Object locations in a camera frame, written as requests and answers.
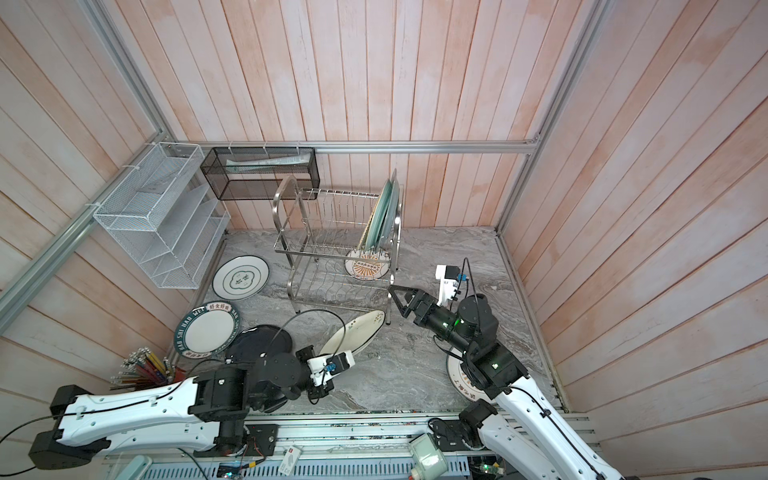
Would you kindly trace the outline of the cream floral plate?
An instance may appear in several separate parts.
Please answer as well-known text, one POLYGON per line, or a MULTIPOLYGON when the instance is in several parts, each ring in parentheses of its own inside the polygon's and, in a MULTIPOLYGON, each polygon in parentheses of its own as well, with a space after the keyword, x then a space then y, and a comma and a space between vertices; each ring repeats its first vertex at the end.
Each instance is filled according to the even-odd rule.
POLYGON ((366 348, 384 326, 386 314, 381 310, 365 313, 340 328, 321 348, 321 355, 351 351, 354 355, 366 348))

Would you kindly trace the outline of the light teal flower plate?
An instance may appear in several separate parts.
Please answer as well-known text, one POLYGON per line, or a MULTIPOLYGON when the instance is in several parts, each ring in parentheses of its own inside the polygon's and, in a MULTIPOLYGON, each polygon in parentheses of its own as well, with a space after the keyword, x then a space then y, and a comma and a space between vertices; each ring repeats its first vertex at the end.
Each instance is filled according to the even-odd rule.
POLYGON ((384 223, 386 212, 389 208, 389 202, 392 193, 393 182, 388 180, 377 200, 373 215, 370 221, 370 225, 365 238, 365 249, 373 250, 379 243, 381 230, 384 223))

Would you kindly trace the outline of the grey green plate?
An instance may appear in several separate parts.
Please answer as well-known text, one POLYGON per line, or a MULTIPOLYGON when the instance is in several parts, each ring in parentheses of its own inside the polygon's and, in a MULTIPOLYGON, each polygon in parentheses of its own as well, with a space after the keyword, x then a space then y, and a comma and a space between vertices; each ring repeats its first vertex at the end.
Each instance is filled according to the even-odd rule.
POLYGON ((396 213, 396 209, 397 209, 397 204, 398 204, 398 201, 399 201, 399 181, 398 181, 397 170, 394 170, 394 172, 391 174, 391 177, 390 177, 389 180, 391 180, 393 182, 392 193, 391 193, 391 198, 390 198, 390 202, 389 202, 389 208, 388 208, 388 210, 386 212, 386 216, 384 218, 384 223, 383 223, 383 227, 382 227, 382 230, 381 230, 381 234, 380 234, 380 238, 379 238, 379 243, 378 243, 376 248, 380 248, 383 245, 383 243, 386 240, 390 230, 392 229, 392 226, 393 226, 394 220, 395 220, 395 213, 396 213))

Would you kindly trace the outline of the steel wire dish rack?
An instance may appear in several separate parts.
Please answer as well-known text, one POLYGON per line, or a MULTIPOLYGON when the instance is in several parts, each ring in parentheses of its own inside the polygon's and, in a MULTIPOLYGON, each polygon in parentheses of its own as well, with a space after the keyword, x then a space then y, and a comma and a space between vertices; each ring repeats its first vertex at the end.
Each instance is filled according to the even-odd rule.
POLYGON ((287 296, 297 313, 310 308, 359 313, 389 309, 388 287, 398 270, 398 224, 383 245, 373 249, 390 256, 383 279, 357 280, 344 268, 345 257, 357 249, 378 198, 375 193, 299 189, 294 177, 282 180, 272 199, 277 230, 274 249, 288 261, 287 296))

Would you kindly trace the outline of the yellow woven plate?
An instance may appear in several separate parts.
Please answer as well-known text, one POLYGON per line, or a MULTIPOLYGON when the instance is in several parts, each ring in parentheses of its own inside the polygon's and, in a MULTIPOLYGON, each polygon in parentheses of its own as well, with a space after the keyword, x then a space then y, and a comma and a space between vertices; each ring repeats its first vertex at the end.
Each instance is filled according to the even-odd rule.
POLYGON ((357 249, 360 250, 360 251, 362 251, 363 248, 366 245, 366 239, 367 239, 367 236, 368 236, 368 233, 369 233, 369 230, 370 230, 370 226, 371 226, 371 223, 372 223, 372 220, 373 220, 373 216, 374 216, 373 213, 369 216, 369 219, 368 219, 368 221, 367 221, 367 223, 366 223, 366 225, 364 227, 363 233, 362 233, 362 235, 360 237, 360 240, 358 242, 357 249))

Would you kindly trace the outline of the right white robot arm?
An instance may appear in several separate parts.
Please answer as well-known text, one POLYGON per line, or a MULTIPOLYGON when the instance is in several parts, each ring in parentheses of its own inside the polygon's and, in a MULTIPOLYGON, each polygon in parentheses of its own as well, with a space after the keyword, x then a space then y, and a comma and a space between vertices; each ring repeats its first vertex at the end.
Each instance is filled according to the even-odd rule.
POLYGON ((429 293, 391 285, 402 317, 461 353, 460 367, 488 402, 459 415, 482 445, 526 479, 621 479, 545 398, 522 362, 497 339, 498 320, 483 294, 464 298, 453 312, 429 293))

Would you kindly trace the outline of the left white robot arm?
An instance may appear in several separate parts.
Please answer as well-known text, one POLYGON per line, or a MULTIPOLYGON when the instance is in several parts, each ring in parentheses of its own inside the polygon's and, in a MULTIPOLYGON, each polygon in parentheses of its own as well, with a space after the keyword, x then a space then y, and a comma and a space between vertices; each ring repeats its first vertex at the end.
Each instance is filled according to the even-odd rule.
POLYGON ((60 470, 125 449, 187 448, 203 456, 238 456, 253 445, 245 425, 251 412, 273 412, 301 395, 323 398, 333 378, 354 364, 349 351, 317 356, 306 347, 123 394, 63 386, 50 405, 55 425, 36 436, 29 457, 40 470, 60 470))

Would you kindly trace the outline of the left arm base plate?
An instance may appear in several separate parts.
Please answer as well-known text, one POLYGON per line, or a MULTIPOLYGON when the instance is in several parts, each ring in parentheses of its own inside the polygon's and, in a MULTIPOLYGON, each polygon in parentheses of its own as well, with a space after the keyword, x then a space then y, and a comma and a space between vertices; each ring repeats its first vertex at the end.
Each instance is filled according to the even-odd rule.
POLYGON ((242 438, 237 444, 234 456, 255 456, 266 458, 274 454, 278 439, 278 424, 245 424, 242 438))

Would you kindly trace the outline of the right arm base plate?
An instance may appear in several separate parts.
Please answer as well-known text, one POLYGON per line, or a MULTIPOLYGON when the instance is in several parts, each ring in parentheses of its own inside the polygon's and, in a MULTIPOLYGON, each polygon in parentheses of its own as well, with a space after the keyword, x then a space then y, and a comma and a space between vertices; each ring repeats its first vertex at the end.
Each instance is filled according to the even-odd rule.
POLYGON ((427 425, 442 452, 483 450, 477 431, 462 420, 431 418, 427 425))

